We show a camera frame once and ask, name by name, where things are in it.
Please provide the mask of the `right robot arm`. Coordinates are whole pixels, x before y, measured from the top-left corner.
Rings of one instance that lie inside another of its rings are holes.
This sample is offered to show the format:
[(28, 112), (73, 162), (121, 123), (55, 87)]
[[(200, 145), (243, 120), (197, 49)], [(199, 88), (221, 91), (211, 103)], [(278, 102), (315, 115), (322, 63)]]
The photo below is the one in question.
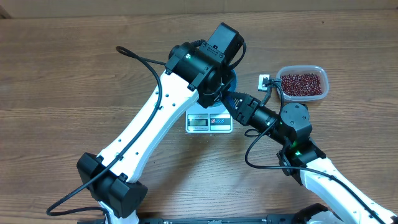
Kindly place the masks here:
[(276, 166), (250, 167), (280, 169), (299, 185), (319, 196), (343, 223), (397, 223), (397, 215), (383, 208), (355, 187), (333, 165), (311, 137), (308, 108), (300, 103), (281, 103), (278, 112), (251, 95), (228, 92), (222, 103), (234, 120), (259, 132), (259, 141), (269, 136), (282, 145)]

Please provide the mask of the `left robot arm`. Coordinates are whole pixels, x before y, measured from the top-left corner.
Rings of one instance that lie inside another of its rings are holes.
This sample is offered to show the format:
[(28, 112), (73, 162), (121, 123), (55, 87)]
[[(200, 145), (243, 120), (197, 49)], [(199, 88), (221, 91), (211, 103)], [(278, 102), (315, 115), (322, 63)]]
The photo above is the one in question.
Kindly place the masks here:
[(184, 116), (188, 133), (230, 133), (233, 120), (221, 99), (236, 88), (234, 68), (246, 52), (243, 37), (220, 24), (208, 40), (176, 45), (145, 105), (99, 154), (77, 163), (84, 186), (98, 201), (106, 223), (137, 223), (147, 187), (142, 171), (169, 129)]

